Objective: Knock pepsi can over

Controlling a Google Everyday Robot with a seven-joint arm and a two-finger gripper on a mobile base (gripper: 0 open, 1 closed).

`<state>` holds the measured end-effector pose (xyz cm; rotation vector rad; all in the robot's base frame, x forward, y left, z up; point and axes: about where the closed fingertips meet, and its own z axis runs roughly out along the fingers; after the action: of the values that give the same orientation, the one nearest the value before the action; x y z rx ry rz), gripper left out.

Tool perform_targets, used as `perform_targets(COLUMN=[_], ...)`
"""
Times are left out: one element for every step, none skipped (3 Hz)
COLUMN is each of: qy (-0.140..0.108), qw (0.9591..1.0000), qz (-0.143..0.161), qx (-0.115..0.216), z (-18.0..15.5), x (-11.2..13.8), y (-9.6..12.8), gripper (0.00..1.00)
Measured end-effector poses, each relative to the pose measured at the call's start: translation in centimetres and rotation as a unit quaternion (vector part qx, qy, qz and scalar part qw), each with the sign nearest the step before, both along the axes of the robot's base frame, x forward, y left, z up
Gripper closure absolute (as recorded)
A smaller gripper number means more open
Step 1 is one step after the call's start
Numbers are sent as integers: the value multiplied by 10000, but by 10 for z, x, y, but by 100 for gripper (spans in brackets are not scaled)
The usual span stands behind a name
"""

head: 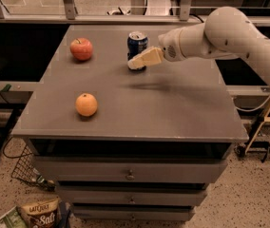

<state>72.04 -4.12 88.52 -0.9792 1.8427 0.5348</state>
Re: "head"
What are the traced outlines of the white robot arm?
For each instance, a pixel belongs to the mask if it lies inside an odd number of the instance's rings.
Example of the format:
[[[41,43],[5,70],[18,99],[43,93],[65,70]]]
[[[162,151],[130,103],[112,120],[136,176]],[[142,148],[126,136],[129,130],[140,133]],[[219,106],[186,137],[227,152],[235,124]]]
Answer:
[[[219,59],[235,55],[247,63],[270,86],[270,39],[240,10],[221,7],[205,22],[175,28],[158,36],[159,44],[148,47],[127,62],[131,69],[154,66],[167,60]]]

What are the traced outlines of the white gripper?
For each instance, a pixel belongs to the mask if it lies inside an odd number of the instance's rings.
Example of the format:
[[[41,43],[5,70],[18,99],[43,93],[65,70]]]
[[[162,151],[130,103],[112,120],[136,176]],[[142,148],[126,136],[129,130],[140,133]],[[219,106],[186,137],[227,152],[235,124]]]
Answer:
[[[145,49],[127,62],[128,67],[132,70],[150,67],[161,63],[164,58],[169,62],[183,61],[185,57],[180,47],[181,32],[182,30],[180,28],[175,28],[159,35],[160,47],[149,47]]]

